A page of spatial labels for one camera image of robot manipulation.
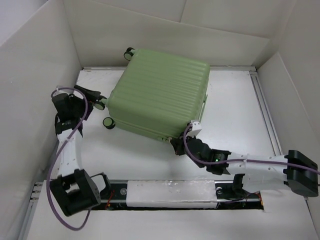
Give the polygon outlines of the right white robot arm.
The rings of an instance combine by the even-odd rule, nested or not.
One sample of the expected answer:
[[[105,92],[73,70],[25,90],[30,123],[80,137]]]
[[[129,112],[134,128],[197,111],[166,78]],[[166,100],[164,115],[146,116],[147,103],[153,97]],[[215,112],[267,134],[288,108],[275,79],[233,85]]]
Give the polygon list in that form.
[[[188,156],[199,168],[218,176],[233,175],[231,191],[237,197],[264,190],[291,190],[309,198],[319,195],[318,165],[298,150],[263,157],[213,149],[196,137],[180,136],[169,142],[177,156]]]

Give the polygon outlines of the green suitcase blue lining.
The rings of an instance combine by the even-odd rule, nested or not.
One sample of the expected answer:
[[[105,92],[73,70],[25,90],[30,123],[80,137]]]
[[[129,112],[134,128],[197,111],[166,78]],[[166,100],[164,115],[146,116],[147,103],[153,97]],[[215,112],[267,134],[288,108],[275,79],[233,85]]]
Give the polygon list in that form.
[[[106,125],[167,142],[201,121],[210,65],[150,49],[127,48],[129,61],[109,97],[99,97],[114,121]]]

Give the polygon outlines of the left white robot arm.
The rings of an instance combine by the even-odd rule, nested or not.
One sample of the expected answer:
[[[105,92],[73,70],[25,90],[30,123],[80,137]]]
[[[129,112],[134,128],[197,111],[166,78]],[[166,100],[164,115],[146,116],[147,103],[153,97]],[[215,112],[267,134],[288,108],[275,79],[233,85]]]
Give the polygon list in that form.
[[[55,134],[59,141],[57,177],[49,182],[49,189],[65,216],[69,217],[101,204],[102,198],[113,191],[106,174],[97,183],[82,166],[81,147],[83,121],[94,108],[104,110],[106,98],[101,92],[75,85],[70,93],[58,88],[51,95],[57,111],[54,120]]]

